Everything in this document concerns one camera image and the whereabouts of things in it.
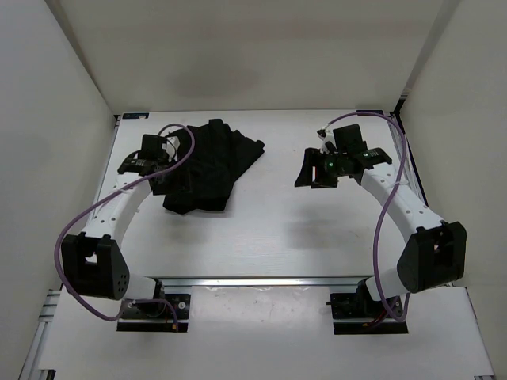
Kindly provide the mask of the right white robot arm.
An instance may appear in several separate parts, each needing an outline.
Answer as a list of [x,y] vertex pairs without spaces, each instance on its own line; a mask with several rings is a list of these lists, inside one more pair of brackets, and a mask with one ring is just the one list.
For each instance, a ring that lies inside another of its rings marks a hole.
[[356,296],[356,308],[372,317],[385,298],[418,293],[461,279],[464,274],[467,232],[460,222],[445,222],[406,184],[396,181],[396,168],[380,148],[356,154],[304,152],[296,187],[336,188],[339,177],[351,177],[369,192],[398,227],[406,246],[397,264],[365,280],[367,290]]

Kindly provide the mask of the black skirt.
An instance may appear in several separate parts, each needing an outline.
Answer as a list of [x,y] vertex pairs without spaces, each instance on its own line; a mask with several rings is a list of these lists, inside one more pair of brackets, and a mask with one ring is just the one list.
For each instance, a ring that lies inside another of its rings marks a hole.
[[194,150],[164,178],[162,206],[179,215],[195,210],[222,212],[234,183],[263,155],[265,144],[233,131],[221,119],[189,130],[195,138]]

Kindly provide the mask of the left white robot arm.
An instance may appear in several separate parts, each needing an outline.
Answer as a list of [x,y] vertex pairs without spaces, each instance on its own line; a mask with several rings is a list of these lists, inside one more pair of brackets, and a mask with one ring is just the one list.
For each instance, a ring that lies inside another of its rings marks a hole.
[[140,204],[151,194],[151,184],[131,183],[144,174],[156,173],[175,162],[175,153],[163,153],[159,161],[129,157],[120,166],[111,192],[114,199],[93,213],[84,229],[68,234],[61,245],[63,272],[81,296],[112,300],[138,299],[139,308],[157,317],[166,308],[166,297],[158,292],[155,279],[130,273],[121,252],[121,243]]

